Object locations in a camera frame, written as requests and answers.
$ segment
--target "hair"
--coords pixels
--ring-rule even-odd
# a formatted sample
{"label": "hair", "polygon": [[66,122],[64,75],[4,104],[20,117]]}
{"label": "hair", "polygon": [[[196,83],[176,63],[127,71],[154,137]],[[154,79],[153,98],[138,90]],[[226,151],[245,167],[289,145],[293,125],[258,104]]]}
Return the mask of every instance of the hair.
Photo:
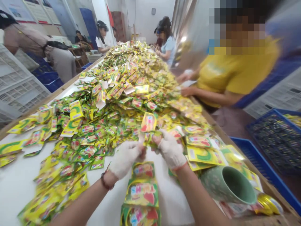
{"label": "hair", "polygon": [[236,0],[233,5],[232,0],[221,0],[220,8],[214,9],[214,22],[216,24],[237,24],[241,23],[241,16],[247,16],[249,24],[264,24],[282,1]]}
{"label": "hair", "polygon": [[171,30],[171,25],[172,23],[170,22],[169,17],[163,17],[162,20],[160,20],[159,25],[157,27],[157,31],[159,33],[161,33],[162,31],[164,31],[165,34],[165,40],[163,40],[163,42],[166,42],[167,39],[171,36],[173,37],[173,33]]}
{"label": "hair", "polygon": [[98,28],[98,34],[99,34],[98,38],[100,38],[101,41],[103,42],[103,44],[105,44],[104,39],[99,30],[104,29],[106,32],[108,32],[109,29],[108,29],[107,25],[104,22],[102,22],[101,20],[97,21],[97,28]]}
{"label": "hair", "polygon": [[0,10],[0,29],[5,29],[12,24],[18,24],[18,22],[10,14]]}

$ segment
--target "rubber glove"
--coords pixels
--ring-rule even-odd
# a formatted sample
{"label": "rubber glove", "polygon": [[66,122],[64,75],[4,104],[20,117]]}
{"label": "rubber glove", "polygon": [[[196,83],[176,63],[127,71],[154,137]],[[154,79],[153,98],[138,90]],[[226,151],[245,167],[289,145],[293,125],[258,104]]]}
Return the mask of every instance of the rubber glove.
{"label": "rubber glove", "polygon": [[119,151],[115,153],[109,170],[115,174],[118,179],[122,179],[131,169],[133,163],[137,160],[143,160],[146,155],[146,148],[138,141],[125,141]]}
{"label": "rubber glove", "polygon": [[183,155],[182,145],[178,144],[173,135],[160,129],[163,138],[153,136],[153,142],[158,145],[158,150],[165,159],[168,167],[174,171],[182,168],[186,163],[186,157]]}

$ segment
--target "bracelet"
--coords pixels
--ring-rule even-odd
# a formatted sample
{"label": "bracelet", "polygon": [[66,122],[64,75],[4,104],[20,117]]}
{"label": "bracelet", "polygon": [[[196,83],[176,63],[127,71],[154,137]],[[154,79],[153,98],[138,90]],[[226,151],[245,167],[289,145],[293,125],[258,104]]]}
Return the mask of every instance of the bracelet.
{"label": "bracelet", "polygon": [[107,190],[112,190],[114,188],[115,185],[113,185],[112,187],[108,186],[106,184],[106,182],[104,182],[104,179],[103,179],[103,176],[106,174],[106,171],[104,173],[101,174],[101,177],[100,177],[100,180],[101,180],[101,183],[103,184],[103,186],[105,187],[105,189]]}

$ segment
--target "white table surface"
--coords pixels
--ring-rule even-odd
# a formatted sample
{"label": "white table surface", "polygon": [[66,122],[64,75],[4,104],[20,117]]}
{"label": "white table surface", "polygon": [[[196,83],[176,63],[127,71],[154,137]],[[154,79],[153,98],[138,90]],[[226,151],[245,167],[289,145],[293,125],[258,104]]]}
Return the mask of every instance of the white table surface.
{"label": "white table surface", "polygon": [[[68,96],[77,90],[71,85],[55,99]],[[0,144],[27,139],[32,130],[24,134],[9,134]],[[18,154],[16,161],[0,168],[0,225],[21,225],[17,214],[34,198],[36,184],[33,179],[38,175],[40,162],[48,157],[53,150],[55,141],[47,142],[37,156],[23,158]],[[104,168],[88,171],[90,184],[98,180],[113,157],[106,157]],[[180,186],[168,175],[168,167],[160,155],[147,151],[146,161],[154,161],[156,179],[159,188],[159,206],[162,216],[162,225],[193,225],[194,219]],[[120,222],[121,205],[124,202],[130,172],[124,179],[118,181],[114,189],[106,195],[88,221],[88,226],[113,225]]]}

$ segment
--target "ceramic mug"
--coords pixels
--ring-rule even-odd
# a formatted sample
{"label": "ceramic mug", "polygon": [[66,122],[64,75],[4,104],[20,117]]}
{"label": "ceramic mug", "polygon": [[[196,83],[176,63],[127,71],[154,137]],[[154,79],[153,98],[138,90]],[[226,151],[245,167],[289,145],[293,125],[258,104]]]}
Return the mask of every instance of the ceramic mug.
{"label": "ceramic mug", "polygon": [[231,166],[216,166],[201,175],[209,195],[217,201],[255,204],[257,196],[249,180]]}

